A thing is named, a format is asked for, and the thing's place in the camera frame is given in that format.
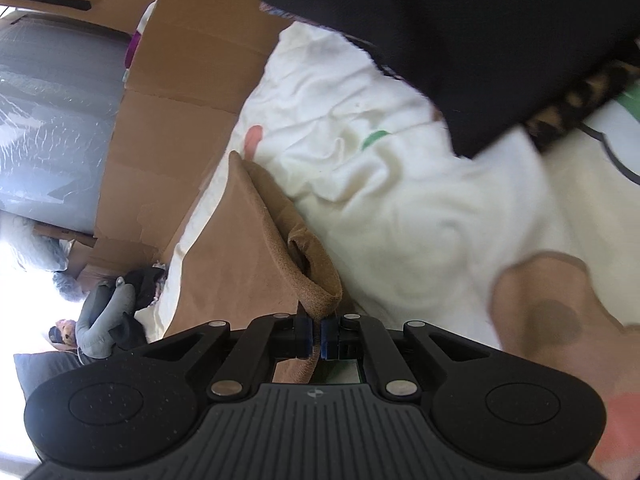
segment gray ribbed plate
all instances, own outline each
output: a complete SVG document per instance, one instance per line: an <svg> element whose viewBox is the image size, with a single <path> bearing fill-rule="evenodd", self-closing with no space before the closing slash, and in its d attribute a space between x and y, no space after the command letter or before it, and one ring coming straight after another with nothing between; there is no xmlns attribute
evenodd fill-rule
<svg viewBox="0 0 640 480"><path fill-rule="evenodd" d="M456 454L415 406L375 397L368 384L264 384L218 404L185 444L153 463L84 472L46 463L29 480L488 480L599 479L588 466L518 474Z"/></svg>

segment green fabric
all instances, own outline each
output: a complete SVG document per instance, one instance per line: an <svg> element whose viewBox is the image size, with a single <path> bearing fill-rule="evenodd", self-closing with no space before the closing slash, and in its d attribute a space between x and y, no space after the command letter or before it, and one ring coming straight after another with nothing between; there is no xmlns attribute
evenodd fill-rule
<svg viewBox="0 0 640 480"><path fill-rule="evenodd" d="M362 143L362 149L366 149L368 148L370 145L372 145L374 142L376 142L379 139L382 139L382 137L388 136L389 132L386 132L385 130L378 130L376 132L373 132L369 137L367 137L366 139L364 139L364 142Z"/></svg>
<svg viewBox="0 0 640 480"><path fill-rule="evenodd" d="M640 123L640 84L635 83L626 89L618 97L618 102Z"/></svg>

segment metal pin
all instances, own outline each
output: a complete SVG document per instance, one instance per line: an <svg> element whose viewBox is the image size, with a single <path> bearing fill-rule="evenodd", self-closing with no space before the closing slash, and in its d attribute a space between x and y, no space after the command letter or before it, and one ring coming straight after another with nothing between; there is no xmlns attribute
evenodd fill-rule
<svg viewBox="0 0 640 480"><path fill-rule="evenodd" d="M211 385L211 391L220 397L237 395L242 391L242 384L238 381L218 381Z"/></svg>
<svg viewBox="0 0 640 480"><path fill-rule="evenodd" d="M413 395L418 391L418 385L411 381L405 381L404 379L398 379L388 382L385 386L385 390L396 397L406 397Z"/></svg>

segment white blanket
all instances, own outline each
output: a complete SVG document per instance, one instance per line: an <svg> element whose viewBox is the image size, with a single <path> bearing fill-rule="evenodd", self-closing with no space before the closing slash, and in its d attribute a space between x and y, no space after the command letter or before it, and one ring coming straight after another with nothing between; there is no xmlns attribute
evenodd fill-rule
<svg viewBox="0 0 640 480"><path fill-rule="evenodd" d="M228 151L244 151L251 126L264 132L255 161L295 202L359 307L390 328L423 319L498 346L487 314L498 273L537 250L575 254L523 131L474 160L456 158L430 102L338 34L301 23L283 31ZM149 313L156 336L226 171L225 156Z"/></svg>

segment brown fabric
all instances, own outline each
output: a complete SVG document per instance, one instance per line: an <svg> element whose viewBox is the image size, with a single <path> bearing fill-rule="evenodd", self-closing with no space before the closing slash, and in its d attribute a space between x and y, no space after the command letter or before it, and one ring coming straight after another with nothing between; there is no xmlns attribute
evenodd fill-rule
<svg viewBox="0 0 640 480"><path fill-rule="evenodd" d="M540 110L524 127L540 152L565 137L598 108L640 78L640 50L623 41L597 70L578 79L560 98Z"/></svg>
<svg viewBox="0 0 640 480"><path fill-rule="evenodd" d="M574 375L605 401L607 427L591 465L610 479L640 476L640 330L598 300L585 264L541 253L506 270L491 316L505 351Z"/></svg>
<svg viewBox="0 0 640 480"><path fill-rule="evenodd" d="M180 299L167 336L214 319L233 330L302 304L314 322L342 299L340 278L318 238L269 173L236 152L229 157L225 193L200 237L184 257ZM308 382L309 361L290 360L277 382Z"/></svg>

